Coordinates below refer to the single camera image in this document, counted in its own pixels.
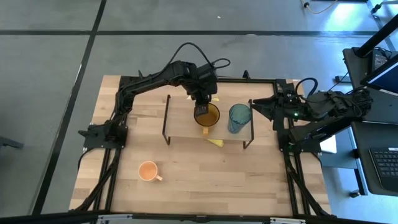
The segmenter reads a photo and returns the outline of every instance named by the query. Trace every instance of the gray floor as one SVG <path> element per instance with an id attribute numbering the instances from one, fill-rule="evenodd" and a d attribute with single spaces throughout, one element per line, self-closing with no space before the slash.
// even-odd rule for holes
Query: gray floor
<path id="1" fill-rule="evenodd" d="M 91 30 L 99 5 L 100 0 L 3 0 L 0 29 Z M 327 5 L 329 2 L 311 4 L 314 10 Z M 397 11 L 396 6 L 383 6 L 377 15 L 385 23 Z M 302 10 L 299 0 L 108 0 L 99 29 L 375 31 L 377 25 L 366 4 L 353 2 L 338 3 L 323 14 L 312 15 Z M 144 74 L 157 72 L 180 44 L 190 41 L 211 59 L 231 59 L 231 66 L 219 70 L 219 75 L 240 77 L 247 69 L 259 78 L 315 77 L 320 81 L 318 88 L 326 90 L 333 85 L 334 76 L 346 73 L 342 50 L 360 46 L 368 38 L 97 36 L 44 212 L 68 210 L 83 144 L 77 131 L 90 122 L 103 75 L 137 75 L 138 69 Z M 398 48 L 396 39 L 392 41 Z M 0 217 L 29 213 L 87 40 L 85 35 L 0 35 L 0 135 L 25 143 L 22 150 L 0 150 Z M 191 47 L 184 48 L 176 59 L 204 63 Z M 348 91 L 350 86 L 336 89 Z M 380 195 L 349 198 L 347 193 L 358 188 L 353 171 L 323 171 L 333 214 L 388 223 L 397 219 L 398 199 Z"/>

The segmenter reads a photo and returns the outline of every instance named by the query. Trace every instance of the yellow mug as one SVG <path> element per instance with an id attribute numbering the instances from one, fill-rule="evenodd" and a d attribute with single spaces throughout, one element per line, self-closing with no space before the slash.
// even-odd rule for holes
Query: yellow mug
<path id="1" fill-rule="evenodd" d="M 220 111 L 217 106 L 213 103 L 209 103 L 208 107 L 209 112 L 207 114 L 202 114 L 199 116 L 196 116 L 195 114 L 193 115 L 195 121 L 202 126 L 204 136 L 209 135 L 209 128 L 214 126 L 220 119 Z"/>
<path id="2" fill-rule="evenodd" d="M 163 180 L 163 178 L 158 175 L 157 165 L 152 161 L 143 162 L 141 166 L 139 166 L 138 174 L 141 180 L 144 181 L 154 181 L 156 179 Z"/>

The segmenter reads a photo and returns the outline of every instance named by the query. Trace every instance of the mug handle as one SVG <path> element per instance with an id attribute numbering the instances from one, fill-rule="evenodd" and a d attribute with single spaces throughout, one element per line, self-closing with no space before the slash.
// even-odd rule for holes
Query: mug handle
<path id="1" fill-rule="evenodd" d="M 208 127 L 203 127 L 203 135 L 204 136 L 209 135 L 209 128 Z"/>

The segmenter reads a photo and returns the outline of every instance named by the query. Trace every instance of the teal drinking glass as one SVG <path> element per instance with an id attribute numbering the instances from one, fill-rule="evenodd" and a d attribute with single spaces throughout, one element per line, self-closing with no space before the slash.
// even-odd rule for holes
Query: teal drinking glass
<path id="1" fill-rule="evenodd" d="M 229 109 L 228 131 L 236 134 L 251 120 L 251 110 L 243 104 L 235 104 Z"/>

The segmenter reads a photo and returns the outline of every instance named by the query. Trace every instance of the wooden table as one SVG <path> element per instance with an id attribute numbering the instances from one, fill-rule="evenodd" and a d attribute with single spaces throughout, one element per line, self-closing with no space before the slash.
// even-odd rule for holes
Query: wooden table
<path id="1" fill-rule="evenodd" d="M 119 80 L 120 76 L 103 77 L 92 120 L 95 124 L 109 118 Z M 168 146 L 162 136 L 167 94 L 172 98 L 187 98 L 182 87 L 165 86 L 134 100 L 127 120 L 128 139 L 121 153 L 112 212 L 292 215 L 283 156 L 268 119 L 254 112 L 254 141 L 246 150 L 241 141 L 225 141 L 224 147 L 218 147 L 200 138 L 173 137 Z M 218 84 L 220 101 L 245 102 L 272 95 L 271 84 Z M 104 149 L 94 149 L 83 158 L 71 209 L 79 206 L 97 184 L 103 155 Z M 158 164 L 163 181 L 139 179 L 137 170 L 144 161 Z M 301 161 L 307 188 L 323 209 L 330 212 L 319 161 L 307 153 L 301 155 Z M 295 192 L 302 213 L 297 186 Z M 104 190 L 100 208 L 104 208 L 106 193 Z"/>

